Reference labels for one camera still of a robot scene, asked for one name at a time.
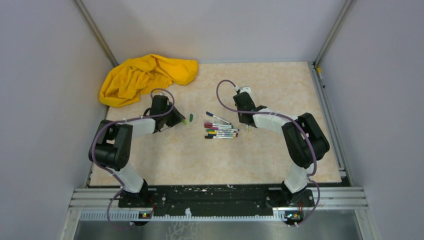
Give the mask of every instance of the cable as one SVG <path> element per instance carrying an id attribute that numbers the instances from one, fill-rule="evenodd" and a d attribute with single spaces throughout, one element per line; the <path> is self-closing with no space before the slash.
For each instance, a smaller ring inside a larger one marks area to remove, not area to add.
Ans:
<path id="1" fill-rule="evenodd" d="M 228 82 L 228 83 L 230 83 L 230 84 L 232 84 L 233 86 L 234 86 L 234 88 L 236 88 L 237 86 L 236 86 L 236 84 L 234 84 L 234 82 L 232 82 L 232 81 L 230 81 L 230 80 L 227 80 L 227 79 L 225 79 L 225 80 L 222 80 L 222 81 L 220 81 L 219 83 L 218 83 L 218 85 L 216 86 L 216 98 L 218 98 L 218 102 L 225 108 L 225 109 L 227 109 L 227 110 L 230 110 L 230 111 L 232 111 L 232 112 L 235 112 L 235 113 L 239 113 L 239 114 L 266 114 L 266 115 L 275 115 L 275 116 L 278 116 L 278 117 L 280 117 L 280 118 L 283 118 L 283 119 L 287 119 L 287 120 L 289 120 L 290 122 L 292 122 L 295 126 L 296 126 L 296 128 L 299 130 L 299 132 L 303 135 L 303 138 L 305 139 L 305 141 L 306 141 L 306 144 L 307 144 L 307 146 L 309 147 L 309 150 L 310 150 L 310 153 L 312 154 L 312 161 L 313 161 L 313 171 L 312 171 L 312 173 L 311 174 L 307 174 L 306 176 L 307 177 L 311 177 L 311 176 L 314 176 L 315 175 L 315 173 L 317 172 L 317 156 L 315 155 L 315 151 L 314 151 L 314 148 L 312 147 L 312 144 L 311 144 L 311 141 L 309 141 L 309 138 L 308 138 L 308 136 L 306 135 L 306 133 L 305 133 L 305 131 L 301 128 L 301 126 L 295 121 L 295 120 L 293 120 L 291 117 L 289 117 L 289 116 L 286 116 L 286 115 L 283 115 L 283 114 L 281 114 L 281 113 L 278 113 L 278 112 L 264 112 L 264 111 L 241 111 L 241 110 L 237 110 L 237 109 L 232 109 L 232 108 L 229 108 L 228 106 L 226 106 L 222 101 L 221 101 L 221 98 L 220 98 L 220 95 L 219 95 L 219 93 L 218 93 L 218 91 L 219 91 L 219 89 L 220 89 L 220 85 L 222 84 L 222 83 L 224 83 L 224 82 Z"/>
<path id="2" fill-rule="evenodd" d="M 220 103 L 220 104 L 221 104 L 221 105 L 222 105 L 225 109 L 230 110 L 230 111 L 235 112 L 235 113 L 240 113 L 240 114 L 266 114 L 266 115 L 275 115 L 275 116 L 278 116 L 278 117 L 280 117 L 280 118 L 287 119 L 287 120 L 289 120 L 290 122 L 292 122 L 292 123 L 296 126 L 296 128 L 299 130 L 299 132 L 302 134 L 303 138 L 305 139 L 306 144 L 307 144 L 307 146 L 309 147 L 310 153 L 312 154 L 312 161 L 313 161 L 313 171 L 312 171 L 312 173 L 308 173 L 308 174 L 306 175 L 306 177 L 307 177 L 307 180 L 308 180 L 309 182 L 313 183 L 313 184 L 316 186 L 316 189 L 317 189 L 317 191 L 318 191 L 318 198 L 316 199 L 315 205 L 313 206 L 312 210 L 311 210 L 311 211 L 309 212 L 309 214 L 308 214 L 308 215 L 307 215 L 307 216 L 303 219 L 303 221 L 302 221 L 302 222 L 300 222 L 300 223 L 298 223 L 297 225 L 291 225 L 291 226 L 294 226 L 294 227 L 298 227 L 298 226 L 300 226 L 302 223 L 304 223 L 304 222 L 305 222 L 305 220 L 309 219 L 309 217 L 312 215 L 312 213 L 313 213 L 313 212 L 315 212 L 315 209 L 317 208 L 318 203 L 320 202 L 320 197 L 321 197 L 321 193 L 320 193 L 320 186 L 318 186 L 318 183 L 317 183 L 317 182 L 315 182 L 314 180 L 310 179 L 310 177 L 314 176 L 314 175 L 315 175 L 315 173 L 317 173 L 317 156 L 315 155 L 315 151 L 314 151 L 314 148 L 312 147 L 311 141 L 309 140 L 308 136 L 306 135 L 305 131 L 301 128 L 301 126 L 300 126 L 300 125 L 299 125 L 299 124 L 298 124 L 295 120 L 293 120 L 293 119 L 292 119 L 291 117 L 289 117 L 289 116 L 286 116 L 286 115 L 281 114 L 281 113 L 278 113 L 278 112 L 241 111 L 241 110 L 232 109 L 232 108 L 230 108 L 230 107 L 226 106 L 226 105 L 225 105 L 225 104 L 221 101 L 220 94 L 219 94 L 220 85 L 221 85 L 222 83 L 224 83 L 224 82 L 227 82 L 227 83 L 232 84 L 232 86 L 233 86 L 234 88 L 237 88 L 237 86 L 236 86 L 236 84 L 235 84 L 234 82 L 232 82 L 231 80 L 227 80 L 227 79 L 221 80 L 221 81 L 218 83 L 218 85 L 216 86 L 216 98 L 218 99 L 218 102 L 219 102 L 219 103 Z"/>
<path id="3" fill-rule="evenodd" d="M 125 188 L 125 183 L 122 181 L 122 179 L 119 177 L 119 176 L 117 176 L 112 170 L 110 170 L 110 169 L 108 169 L 107 167 L 104 167 L 104 166 L 102 166 L 102 165 L 100 165 L 98 162 L 97 162 L 97 160 L 96 160 L 96 156 L 95 156 L 95 148 L 96 148 L 96 143 L 97 143 L 97 141 L 99 140 L 99 138 L 100 138 L 100 135 L 106 130 L 106 129 L 108 129 L 110 126 L 112 126 L 112 125 L 114 125 L 114 124 L 121 124 L 121 123 L 129 123 L 129 122 L 133 122 L 133 121 L 136 121 L 136 120 L 140 120 L 140 119 L 152 119 L 152 118 L 157 118 L 157 117 L 163 117 L 163 116 L 165 116 L 165 115 L 168 115 L 173 109 L 174 109 L 174 105 L 175 105 L 175 98 L 174 98 L 174 96 L 172 95 L 172 93 L 170 93 L 168 90 L 166 90 L 166 89 L 163 89 L 163 88 L 155 88 L 155 89 L 153 89 L 151 92 L 150 92 L 150 96 L 153 98 L 153 95 L 152 95 L 152 93 L 154 92 L 154 91 L 156 91 L 156 90 L 160 90 L 160 91 L 165 91 L 165 92 L 167 92 L 170 96 L 171 96 L 171 98 L 172 98 L 172 106 L 171 106 L 171 108 L 167 111 L 167 112 L 165 112 L 165 113 L 161 113 L 161 114 L 157 114 L 157 115 L 152 115 L 152 116 L 139 116 L 139 117 L 134 117 L 134 118 L 130 118 L 130 119 L 127 119 L 127 120 L 118 120 L 118 121 L 112 121 L 112 122 L 109 122 L 109 123 L 107 123 L 106 125 L 104 125 L 99 131 L 98 131 L 98 133 L 95 135 L 95 137 L 94 137 L 94 140 L 93 140 L 93 142 L 92 142 L 92 145 L 91 145 L 91 159 L 93 160 L 93 163 L 97 166 L 97 167 L 99 167 L 99 168 L 101 168 L 101 169 L 103 169 L 103 170 L 105 170 L 105 171 L 107 171 L 108 173 L 110 173 L 113 177 L 115 177 L 115 179 L 119 182 L 119 184 L 121 184 L 121 188 L 120 188 L 120 190 L 112 197 L 112 199 L 110 200 L 110 202 L 109 202 L 109 205 L 107 206 L 107 210 L 106 210 L 106 216 L 107 216 L 107 221 L 109 222 L 109 224 L 110 225 L 112 225 L 112 227 L 114 227 L 115 229 L 118 229 L 118 230 L 128 230 L 129 229 L 129 227 L 125 227 L 125 228 L 122 228 L 122 227 L 119 227 L 119 226 L 116 226 L 115 224 L 113 224 L 113 222 L 111 221 L 111 219 L 110 219 L 110 216 L 109 216 L 109 211 L 110 211 L 110 209 L 111 209 L 111 206 L 112 206 L 112 202 L 115 200 L 115 199 L 117 199 L 117 197 L 124 191 L 124 188 Z"/>

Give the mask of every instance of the white marker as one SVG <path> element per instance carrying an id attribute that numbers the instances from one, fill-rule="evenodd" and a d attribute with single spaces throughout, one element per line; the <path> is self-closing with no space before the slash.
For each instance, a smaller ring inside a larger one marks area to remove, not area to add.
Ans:
<path id="1" fill-rule="evenodd" d="M 204 136 L 205 139 L 235 139 L 235 136 Z"/>
<path id="2" fill-rule="evenodd" d="M 234 128 L 231 125 L 218 125 L 218 124 L 205 124 L 206 127 L 215 127 L 215 128 L 223 128 L 223 129 L 232 129 Z"/>
<path id="3" fill-rule="evenodd" d="M 209 129 L 221 130 L 221 131 L 240 131 L 240 129 L 238 129 L 238 128 L 226 128 L 226 127 L 219 127 L 219 126 L 217 126 L 217 127 L 211 126 L 211 127 L 209 127 Z"/>
<path id="4" fill-rule="evenodd" d="M 214 117 L 214 118 L 216 118 L 216 119 L 219 119 L 219 120 L 221 120 L 221 121 L 223 121 L 224 123 L 226 123 L 226 124 L 231 124 L 231 122 L 229 122 L 229 121 L 227 121 L 227 120 L 224 120 L 224 119 L 222 119 L 222 118 L 220 118 L 219 116 L 217 116 L 217 115 L 213 115 L 212 113 L 210 113 L 210 112 L 206 112 L 206 115 L 208 115 L 208 116 L 211 116 L 211 117 Z"/>

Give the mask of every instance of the pen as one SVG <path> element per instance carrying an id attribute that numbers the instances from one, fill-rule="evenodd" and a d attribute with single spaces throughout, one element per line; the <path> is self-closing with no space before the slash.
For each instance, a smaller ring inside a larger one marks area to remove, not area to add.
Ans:
<path id="1" fill-rule="evenodd" d="M 205 139 L 235 139 L 235 136 L 204 136 Z"/>
<path id="2" fill-rule="evenodd" d="M 231 122 L 229 122 L 229 121 L 227 121 L 227 120 L 224 120 L 224 119 L 220 118 L 220 117 L 219 117 L 219 116 L 217 116 L 217 115 L 213 115 L 212 113 L 210 113 L 210 112 L 208 112 L 208 111 L 206 112 L 206 115 L 211 116 L 211 117 L 214 117 L 214 118 L 216 118 L 216 119 L 219 119 L 219 120 L 223 121 L 224 123 L 231 124 Z"/>

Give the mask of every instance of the aluminum frame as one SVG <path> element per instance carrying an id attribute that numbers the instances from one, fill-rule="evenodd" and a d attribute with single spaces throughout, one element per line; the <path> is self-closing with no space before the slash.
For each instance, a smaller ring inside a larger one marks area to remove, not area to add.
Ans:
<path id="1" fill-rule="evenodd" d="M 87 26 L 92 31 L 93 36 L 96 38 L 98 44 L 102 48 L 106 57 L 109 59 L 111 65 L 116 67 L 118 62 L 110 50 L 108 44 L 103 38 L 100 30 L 96 23 L 92 19 L 89 11 L 85 7 L 82 0 L 73 0 L 76 7 L 81 13 L 81 16 L 85 20 Z M 316 60 L 314 62 L 308 62 L 309 70 L 312 76 L 314 87 L 318 96 L 318 100 L 324 115 L 325 123 L 330 134 L 332 141 L 332 147 L 336 154 L 336 159 L 339 165 L 340 176 L 342 178 L 348 178 L 351 183 L 354 183 L 352 175 L 349 172 L 349 167 L 346 162 L 345 153 L 341 144 L 339 133 L 333 118 L 330 104 L 325 92 L 325 85 L 323 80 L 320 78 L 320 74 L 317 73 L 316 66 L 319 65 L 322 58 L 331 46 L 337 32 L 342 26 L 342 23 L 346 17 L 346 14 L 354 5 L 355 0 L 346 0 L 343 8 L 334 23 L 328 37 L 322 46 Z M 313 192 L 314 197 L 317 197 L 316 188 L 310 188 Z M 72 196 L 72 200 L 69 204 L 65 223 L 62 229 L 60 239 L 72 240 L 74 239 L 75 232 L 77 230 L 78 222 L 90 221 L 90 220 L 105 220 L 106 207 L 109 204 L 109 199 L 119 190 L 119 188 L 79 188 L 75 189 Z M 355 210 L 358 229 L 361 232 L 362 238 L 365 240 L 379 239 L 378 234 L 374 225 L 373 218 L 370 213 L 368 202 L 362 187 L 320 187 L 321 190 L 321 201 L 317 210 Z M 295 210 L 297 208 L 291 207 L 274 207 L 273 216 L 266 216 L 264 219 L 267 221 L 281 220 L 281 213 L 283 211 Z M 112 203 L 111 213 L 114 220 L 129 221 L 136 220 L 135 214 L 137 212 L 148 212 L 151 208 L 126 208 L 121 209 L 118 207 L 118 201 L 115 200 Z M 261 217 L 193 217 L 190 215 L 180 217 L 152 217 L 150 221 L 258 221 Z"/>

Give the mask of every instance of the metal floor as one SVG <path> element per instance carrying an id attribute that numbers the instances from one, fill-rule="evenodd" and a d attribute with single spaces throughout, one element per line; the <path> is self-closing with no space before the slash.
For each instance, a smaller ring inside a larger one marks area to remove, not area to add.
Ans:
<path id="1" fill-rule="evenodd" d="M 131 230 L 116 230 L 107 221 L 80 221 L 75 240 L 358 240 L 353 210 L 318 210 L 299 228 L 280 222 L 149 222 Z"/>

